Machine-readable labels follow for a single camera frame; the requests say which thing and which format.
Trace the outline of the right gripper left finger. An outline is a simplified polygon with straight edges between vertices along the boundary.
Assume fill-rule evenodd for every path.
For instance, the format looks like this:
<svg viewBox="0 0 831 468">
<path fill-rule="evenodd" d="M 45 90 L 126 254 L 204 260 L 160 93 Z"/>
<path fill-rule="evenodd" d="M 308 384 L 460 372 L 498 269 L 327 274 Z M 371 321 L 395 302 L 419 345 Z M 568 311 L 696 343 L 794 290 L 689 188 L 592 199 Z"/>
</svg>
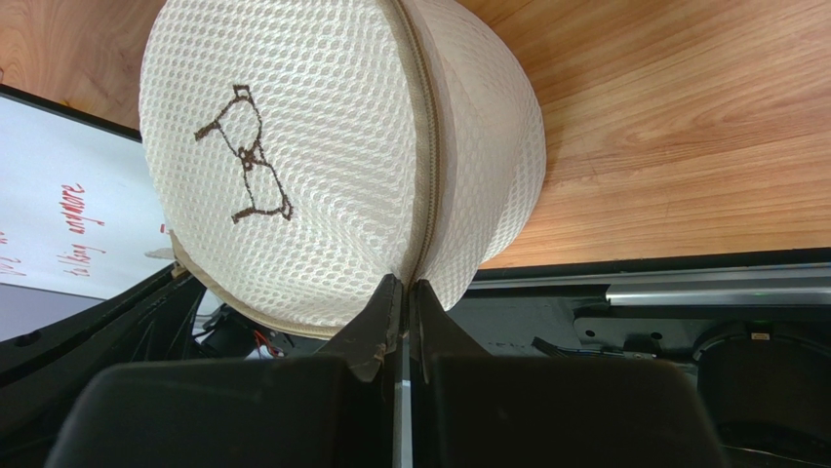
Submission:
<svg viewBox="0 0 831 468">
<path fill-rule="evenodd" d="M 404 288 L 309 356 L 120 365 L 65 420 L 50 467 L 395 467 L 395 374 L 386 365 Z"/>
</svg>

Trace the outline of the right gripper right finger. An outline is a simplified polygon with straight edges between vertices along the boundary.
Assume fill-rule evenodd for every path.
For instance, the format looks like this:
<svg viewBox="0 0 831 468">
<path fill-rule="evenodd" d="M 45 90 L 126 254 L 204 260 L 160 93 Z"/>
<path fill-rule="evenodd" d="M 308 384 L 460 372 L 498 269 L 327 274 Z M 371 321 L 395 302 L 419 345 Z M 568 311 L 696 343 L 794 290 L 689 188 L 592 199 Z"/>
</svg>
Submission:
<svg viewBox="0 0 831 468">
<path fill-rule="evenodd" d="M 703 403 L 661 361 L 490 354 L 426 281 L 410 291 L 417 467 L 725 467 Z"/>
</svg>

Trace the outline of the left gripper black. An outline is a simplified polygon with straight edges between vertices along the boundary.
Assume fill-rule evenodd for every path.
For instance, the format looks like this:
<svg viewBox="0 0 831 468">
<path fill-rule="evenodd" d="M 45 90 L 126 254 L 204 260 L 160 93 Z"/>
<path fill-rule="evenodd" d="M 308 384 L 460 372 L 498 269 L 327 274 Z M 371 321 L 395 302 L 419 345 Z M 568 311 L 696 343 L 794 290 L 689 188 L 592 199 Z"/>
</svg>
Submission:
<svg viewBox="0 0 831 468">
<path fill-rule="evenodd" d="M 190 274 L 166 267 L 103 303 L 3 341 L 2 466 L 42 466 L 78 395 L 111 366 L 185 360 L 194 340 L 200 356 L 244 360 L 309 356 L 327 343 L 269 329 L 228 305 L 196 317 L 205 292 Z"/>
</svg>

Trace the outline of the white mesh laundry bag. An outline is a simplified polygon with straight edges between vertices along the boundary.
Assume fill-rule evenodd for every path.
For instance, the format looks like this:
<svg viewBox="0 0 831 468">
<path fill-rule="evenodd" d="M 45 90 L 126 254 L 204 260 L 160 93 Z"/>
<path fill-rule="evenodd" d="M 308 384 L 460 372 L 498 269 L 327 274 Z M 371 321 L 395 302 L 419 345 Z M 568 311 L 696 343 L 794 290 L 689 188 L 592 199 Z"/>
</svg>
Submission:
<svg viewBox="0 0 831 468">
<path fill-rule="evenodd" d="M 453 308 L 546 173 L 529 78 L 455 1 L 169 1 L 139 118 L 177 261 L 309 337 L 389 275 Z"/>
</svg>

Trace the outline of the whiteboard with red writing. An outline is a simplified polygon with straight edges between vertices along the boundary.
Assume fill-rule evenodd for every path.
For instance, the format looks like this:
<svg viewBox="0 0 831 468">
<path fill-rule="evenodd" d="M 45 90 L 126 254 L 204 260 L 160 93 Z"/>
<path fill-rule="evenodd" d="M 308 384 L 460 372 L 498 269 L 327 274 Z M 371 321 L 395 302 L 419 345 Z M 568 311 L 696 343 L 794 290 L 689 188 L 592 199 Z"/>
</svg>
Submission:
<svg viewBox="0 0 831 468">
<path fill-rule="evenodd" d="M 139 134 L 1 89 L 1 335 L 47 327 L 170 265 Z"/>
</svg>

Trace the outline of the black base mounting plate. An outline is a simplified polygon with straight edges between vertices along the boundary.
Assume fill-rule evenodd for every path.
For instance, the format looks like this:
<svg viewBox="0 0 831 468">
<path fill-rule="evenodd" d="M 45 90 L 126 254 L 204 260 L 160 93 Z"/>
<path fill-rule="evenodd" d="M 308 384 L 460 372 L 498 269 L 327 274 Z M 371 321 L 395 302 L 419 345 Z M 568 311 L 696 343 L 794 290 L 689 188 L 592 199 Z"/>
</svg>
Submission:
<svg viewBox="0 0 831 468">
<path fill-rule="evenodd" d="M 487 270 L 450 316 L 497 356 L 674 365 L 733 466 L 830 463 L 826 248 Z"/>
</svg>

